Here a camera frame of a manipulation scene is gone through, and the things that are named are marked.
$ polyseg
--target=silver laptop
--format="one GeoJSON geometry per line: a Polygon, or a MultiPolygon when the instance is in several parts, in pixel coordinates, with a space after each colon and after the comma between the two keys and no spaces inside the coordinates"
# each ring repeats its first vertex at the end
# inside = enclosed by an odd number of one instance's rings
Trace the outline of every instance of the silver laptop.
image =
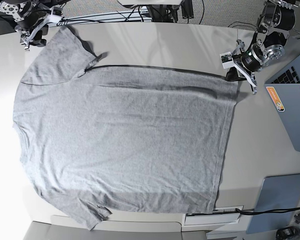
{"type": "Polygon", "coordinates": [[[300,152],[300,55],[264,84],[273,105],[300,152]]]}

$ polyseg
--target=orange sticker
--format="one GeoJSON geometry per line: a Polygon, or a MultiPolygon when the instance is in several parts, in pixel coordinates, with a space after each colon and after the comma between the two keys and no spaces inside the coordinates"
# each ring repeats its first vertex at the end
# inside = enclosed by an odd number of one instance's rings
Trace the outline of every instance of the orange sticker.
{"type": "Polygon", "coordinates": [[[279,112],[284,112],[285,111],[285,107],[282,104],[280,97],[278,96],[277,91],[275,90],[275,88],[273,86],[267,86],[266,87],[268,93],[270,94],[270,97],[272,98],[272,101],[274,102],[274,105],[276,106],[276,109],[279,112]]]}

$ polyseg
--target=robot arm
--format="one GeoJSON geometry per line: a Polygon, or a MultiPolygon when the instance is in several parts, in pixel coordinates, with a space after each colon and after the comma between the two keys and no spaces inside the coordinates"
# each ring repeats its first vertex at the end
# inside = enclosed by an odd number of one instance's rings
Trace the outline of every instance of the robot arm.
{"type": "MultiPolygon", "coordinates": [[[[28,50],[30,45],[46,45],[42,36],[48,32],[47,24],[62,21],[62,8],[57,5],[68,1],[70,0],[4,0],[0,2],[0,11],[13,16],[15,30],[20,33],[20,43],[28,50]]],[[[146,5],[153,22],[177,22],[180,6],[183,18],[194,16],[192,0],[118,1],[130,9],[146,5]]],[[[253,93],[257,93],[255,72],[261,71],[262,67],[285,54],[284,46],[289,38],[289,31],[296,22],[295,7],[298,7],[296,0],[266,0],[248,48],[245,50],[244,42],[237,40],[238,47],[235,51],[220,55],[223,67],[230,68],[227,81],[247,80],[253,93]]]]}
{"type": "Polygon", "coordinates": [[[30,45],[43,47],[47,34],[47,23],[58,23],[62,19],[62,5],[70,0],[4,0],[0,12],[11,15],[16,22],[15,31],[20,33],[20,43],[26,50],[30,45]]]}
{"type": "Polygon", "coordinates": [[[255,72],[260,72],[271,62],[285,54],[284,46],[289,38],[289,31],[296,22],[295,0],[267,0],[262,14],[257,20],[256,31],[252,41],[245,50],[244,43],[234,52],[221,54],[222,65],[230,68],[226,80],[229,82],[247,80],[257,93],[255,72]]]}

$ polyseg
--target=floor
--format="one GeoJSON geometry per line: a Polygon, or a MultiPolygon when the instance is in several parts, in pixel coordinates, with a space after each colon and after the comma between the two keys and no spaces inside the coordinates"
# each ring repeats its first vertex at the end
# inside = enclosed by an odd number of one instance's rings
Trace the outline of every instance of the floor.
{"type": "MultiPolygon", "coordinates": [[[[192,0],[194,19],[189,23],[199,24],[203,14],[202,0],[192,0]]],[[[201,24],[227,27],[235,21],[256,24],[259,15],[264,8],[264,0],[204,0],[204,17],[201,24]]],[[[95,13],[124,11],[117,0],[71,0],[64,8],[66,17],[81,16],[95,13]]],[[[295,28],[300,31],[300,7],[295,11],[295,28]]],[[[179,13],[179,23],[187,23],[179,13]]],[[[240,25],[238,28],[249,29],[240,25]]]]}

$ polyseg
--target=white table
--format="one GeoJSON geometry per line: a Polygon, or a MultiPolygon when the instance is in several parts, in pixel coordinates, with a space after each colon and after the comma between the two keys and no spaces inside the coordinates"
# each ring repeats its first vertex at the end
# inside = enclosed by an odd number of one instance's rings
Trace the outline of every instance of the white table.
{"type": "MultiPolygon", "coordinates": [[[[252,38],[252,32],[246,30],[171,23],[84,24],[75,26],[75,30],[82,40],[89,41],[96,55],[106,56],[97,66],[156,66],[221,76],[227,70],[223,69],[219,54],[233,51],[237,38],[247,45],[252,38]]],[[[51,39],[57,31],[58,28],[50,28],[46,39],[51,39]]],[[[243,205],[252,209],[266,176],[300,172],[300,152],[294,150],[263,87],[265,80],[300,54],[300,41],[290,39],[285,49],[281,61],[256,74],[257,95],[252,95],[246,81],[240,86],[216,207],[243,205]]],[[[0,230],[13,229],[20,236],[31,221],[51,223],[52,215],[65,216],[37,196],[31,187],[19,162],[19,139],[12,129],[19,81],[40,51],[41,48],[31,47],[30,52],[25,52],[17,33],[0,36],[0,230]]],[[[182,214],[114,210],[108,219],[180,223],[182,217],[182,214]]],[[[250,217],[242,217],[239,224],[205,230],[214,230],[214,234],[241,232],[246,230],[249,220],[250,217]]]]}

